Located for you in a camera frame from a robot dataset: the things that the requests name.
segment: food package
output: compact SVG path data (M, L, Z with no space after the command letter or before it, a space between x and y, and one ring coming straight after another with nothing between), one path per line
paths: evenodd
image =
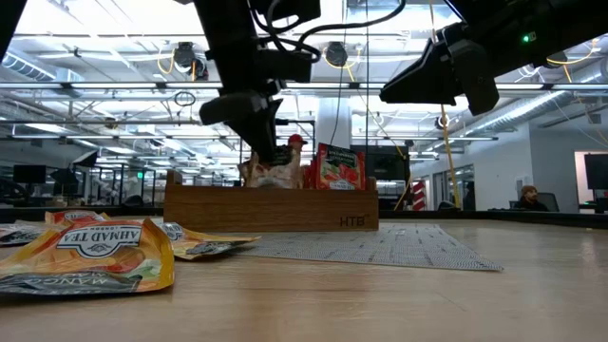
M105 213L97 214L88 210L67 210L59 213L45 213L47 224L61 224L69 227L72 223L101 222L109 220L110 217Z
M164 223L161 228L171 240L175 257L186 260L217 255L259 239L259 237L211 236L184 229L177 223Z
M316 188L365 190L365 153L320 143Z
M248 187L296 189L300 184L300 153L290 146L277 147L272 162L259 162L259 157L254 154L251 167Z
M149 218L74 223L48 230L0 261L0 293L118 294L173 284L173 250Z

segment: gray mat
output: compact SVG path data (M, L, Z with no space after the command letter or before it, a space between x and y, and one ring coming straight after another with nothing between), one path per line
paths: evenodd
M502 271L432 224L381 224L378 232L261 233L243 256L283 257L450 270Z

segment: table surface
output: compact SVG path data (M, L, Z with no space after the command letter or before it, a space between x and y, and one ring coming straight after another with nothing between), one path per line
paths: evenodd
M177 262L175 285L156 293L2 295L0 340L606 341L608 231L420 222L504 272L253 256Z

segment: yellow packaging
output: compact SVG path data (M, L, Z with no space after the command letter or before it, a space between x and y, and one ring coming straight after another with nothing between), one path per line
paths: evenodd
M0 261L0 293L135 293L159 290L173 281L171 241L149 218L48 230Z
M217 255L259 239L212 236L187 230L177 223L163 223L161 228L171 240L174 256L186 260Z

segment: wooden crate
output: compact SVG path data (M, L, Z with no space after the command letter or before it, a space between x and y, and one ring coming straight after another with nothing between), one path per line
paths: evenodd
M366 191L184 186L167 174L164 221L197 232L378 229L375 179Z

